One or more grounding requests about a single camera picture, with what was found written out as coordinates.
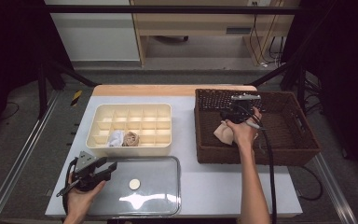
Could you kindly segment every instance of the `table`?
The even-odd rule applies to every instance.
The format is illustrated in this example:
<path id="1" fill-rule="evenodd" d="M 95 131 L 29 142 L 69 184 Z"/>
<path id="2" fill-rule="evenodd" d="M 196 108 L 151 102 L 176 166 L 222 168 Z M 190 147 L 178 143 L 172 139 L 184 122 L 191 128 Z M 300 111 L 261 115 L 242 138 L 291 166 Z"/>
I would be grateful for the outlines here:
<path id="1" fill-rule="evenodd" d="M 55 195 L 63 188 L 69 162 L 84 150 L 95 109 L 101 104 L 167 103 L 172 106 L 172 151 L 181 165 L 181 209 L 175 217 L 238 217 L 241 209 L 241 166 L 239 164 L 199 164 L 196 156 L 194 125 L 195 89 L 255 91 L 251 86 L 231 85 L 101 85 L 95 88 L 79 125 L 74 143 L 50 199 L 46 215 L 64 217 L 62 198 Z M 271 212 L 269 168 L 257 165 L 261 184 Z M 293 217 L 302 209 L 287 167 L 275 167 L 278 217 Z M 109 197 L 107 190 L 101 197 Z M 89 210 L 98 216 L 98 200 Z M 115 214 L 100 218 L 117 217 Z"/>

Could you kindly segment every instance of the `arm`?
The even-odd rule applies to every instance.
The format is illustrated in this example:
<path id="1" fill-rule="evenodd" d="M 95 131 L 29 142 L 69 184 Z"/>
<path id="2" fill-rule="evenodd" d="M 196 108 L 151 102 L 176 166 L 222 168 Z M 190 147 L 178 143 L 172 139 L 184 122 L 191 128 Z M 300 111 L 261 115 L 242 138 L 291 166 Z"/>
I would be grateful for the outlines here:
<path id="1" fill-rule="evenodd" d="M 69 176 L 69 182 L 72 182 L 72 174 Z M 68 193 L 68 216 L 64 224 L 83 223 L 87 212 L 90 209 L 95 196 L 103 189 L 106 181 L 99 183 L 93 190 L 83 192 L 78 189 L 71 189 Z"/>
<path id="2" fill-rule="evenodd" d="M 259 111 L 255 108 L 254 110 L 255 115 L 261 118 Z M 252 149 L 257 130 L 246 123 L 234 124 L 229 120 L 227 120 L 227 126 L 234 132 L 234 141 L 239 147 L 241 156 L 241 223 L 270 223 L 269 209 L 256 170 L 255 153 Z"/>

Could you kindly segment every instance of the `clear plastic box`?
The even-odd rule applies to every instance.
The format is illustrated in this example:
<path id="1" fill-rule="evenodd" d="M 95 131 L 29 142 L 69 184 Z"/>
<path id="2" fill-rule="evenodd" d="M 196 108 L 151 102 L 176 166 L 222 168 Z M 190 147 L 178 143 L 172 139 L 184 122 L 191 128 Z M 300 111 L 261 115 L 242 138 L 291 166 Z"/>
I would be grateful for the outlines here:
<path id="1" fill-rule="evenodd" d="M 109 147 L 108 139 L 115 130 L 138 134 L 138 147 Z M 98 157 L 167 156 L 171 141 L 170 105 L 99 105 L 86 145 Z"/>

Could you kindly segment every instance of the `white table surface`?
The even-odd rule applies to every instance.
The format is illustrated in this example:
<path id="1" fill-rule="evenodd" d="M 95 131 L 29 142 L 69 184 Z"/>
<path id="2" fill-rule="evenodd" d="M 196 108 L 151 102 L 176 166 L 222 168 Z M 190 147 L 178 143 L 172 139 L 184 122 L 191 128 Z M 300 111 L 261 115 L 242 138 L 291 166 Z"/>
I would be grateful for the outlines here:
<path id="1" fill-rule="evenodd" d="M 176 217 L 238 217 L 241 209 L 241 166 L 239 164 L 199 164 L 197 162 L 196 135 L 194 124 L 194 96 L 91 96 L 83 119 L 77 130 L 74 143 L 68 153 L 62 172 L 48 204 L 46 215 L 64 217 L 62 197 L 56 194 L 64 186 L 69 162 L 78 157 L 86 147 L 90 125 L 98 105 L 126 103 L 166 103 L 172 106 L 172 144 L 170 156 L 176 157 L 181 165 L 181 209 Z M 269 168 L 257 165 L 261 184 L 271 213 Z M 275 185 L 278 217 L 293 217 L 302 209 L 296 196 L 292 178 L 287 167 L 275 166 Z M 103 190 L 98 197 L 109 197 Z M 98 198 L 89 210 L 92 216 L 101 206 Z"/>

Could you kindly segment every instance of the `wall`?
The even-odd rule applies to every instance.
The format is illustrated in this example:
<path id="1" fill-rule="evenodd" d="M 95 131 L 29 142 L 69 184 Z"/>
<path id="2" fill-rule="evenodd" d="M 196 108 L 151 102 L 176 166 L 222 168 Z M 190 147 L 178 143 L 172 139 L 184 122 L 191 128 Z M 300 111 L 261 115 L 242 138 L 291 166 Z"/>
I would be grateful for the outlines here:
<path id="1" fill-rule="evenodd" d="M 45 0 L 47 5 L 129 5 L 128 0 Z M 131 14 L 52 13 L 71 61 L 139 61 Z"/>

